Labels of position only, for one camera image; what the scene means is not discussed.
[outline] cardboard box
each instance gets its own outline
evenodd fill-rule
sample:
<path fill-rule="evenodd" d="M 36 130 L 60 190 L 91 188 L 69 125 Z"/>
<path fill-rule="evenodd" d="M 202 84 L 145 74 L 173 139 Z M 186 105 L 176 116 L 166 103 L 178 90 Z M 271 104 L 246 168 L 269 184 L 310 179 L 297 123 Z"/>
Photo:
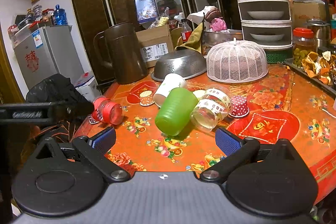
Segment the cardboard box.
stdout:
<path fill-rule="evenodd" d="M 97 88 L 97 81 L 92 71 L 84 73 L 75 84 L 76 90 L 82 94 L 86 100 L 93 102 L 97 97 L 101 96 L 101 92 Z"/>
<path fill-rule="evenodd" d="M 330 17 L 334 13 L 335 8 L 329 6 Z M 293 28 L 301 27 L 305 28 L 305 23 L 309 19 L 319 19 L 325 21 L 326 8 L 322 3 L 303 3 L 303 2 L 293 2 L 292 4 L 292 18 L 293 18 Z"/>
<path fill-rule="evenodd" d="M 136 33 L 147 68 L 154 67 L 164 54 L 174 51 L 169 25 L 155 27 Z"/>

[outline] door frame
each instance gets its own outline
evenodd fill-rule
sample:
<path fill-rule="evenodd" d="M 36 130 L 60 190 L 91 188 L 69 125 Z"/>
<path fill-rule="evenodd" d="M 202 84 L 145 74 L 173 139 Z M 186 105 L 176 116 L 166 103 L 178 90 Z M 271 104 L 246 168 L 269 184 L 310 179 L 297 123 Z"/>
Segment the door frame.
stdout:
<path fill-rule="evenodd" d="M 0 79 L 2 85 L 4 86 L 4 89 L 1 90 L 1 93 L 4 96 L 4 102 L 5 103 L 24 102 L 24 97 L 16 82 L 11 65 L 9 63 L 5 43 L 3 40 L 1 24 L 0 24 L 0 75 L 1 77 L 4 77 L 4 79 Z"/>

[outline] pickled fruit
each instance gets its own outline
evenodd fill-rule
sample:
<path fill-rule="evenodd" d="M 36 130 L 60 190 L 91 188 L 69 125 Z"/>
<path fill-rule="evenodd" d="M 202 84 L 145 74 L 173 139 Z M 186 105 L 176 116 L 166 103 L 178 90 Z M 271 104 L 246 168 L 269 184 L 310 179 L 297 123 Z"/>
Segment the pickled fruit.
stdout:
<path fill-rule="evenodd" d="M 308 54 L 314 50 L 312 46 L 295 44 L 293 48 L 293 64 L 302 67 L 302 60 L 305 59 Z"/>

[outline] blue gripper pad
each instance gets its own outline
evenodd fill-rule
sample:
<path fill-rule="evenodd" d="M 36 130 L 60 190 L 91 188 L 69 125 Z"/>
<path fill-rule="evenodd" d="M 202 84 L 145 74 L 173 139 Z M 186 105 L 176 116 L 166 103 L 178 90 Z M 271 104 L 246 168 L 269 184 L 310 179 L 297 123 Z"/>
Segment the blue gripper pad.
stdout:
<path fill-rule="evenodd" d="M 88 144 L 102 154 L 106 154 L 116 143 L 116 131 L 108 127 L 89 139 Z"/>
<path fill-rule="evenodd" d="M 230 156 L 242 146 L 240 141 L 234 139 L 220 128 L 216 130 L 215 141 L 218 148 L 222 150 L 226 156 Z"/>

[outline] metal colander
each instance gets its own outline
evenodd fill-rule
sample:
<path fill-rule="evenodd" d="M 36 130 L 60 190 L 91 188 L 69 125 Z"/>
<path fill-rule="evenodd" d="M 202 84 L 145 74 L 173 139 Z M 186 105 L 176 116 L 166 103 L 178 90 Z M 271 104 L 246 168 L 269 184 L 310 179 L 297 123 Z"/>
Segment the metal colander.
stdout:
<path fill-rule="evenodd" d="M 156 62 L 151 77 L 162 82 L 166 75 L 176 73 L 185 80 L 196 77 L 207 71 L 203 55 L 195 50 L 185 49 L 167 53 Z"/>
<path fill-rule="evenodd" d="M 222 83 L 246 83 L 268 73 L 263 48 L 252 41 L 229 41 L 211 48 L 207 58 L 208 77 Z"/>

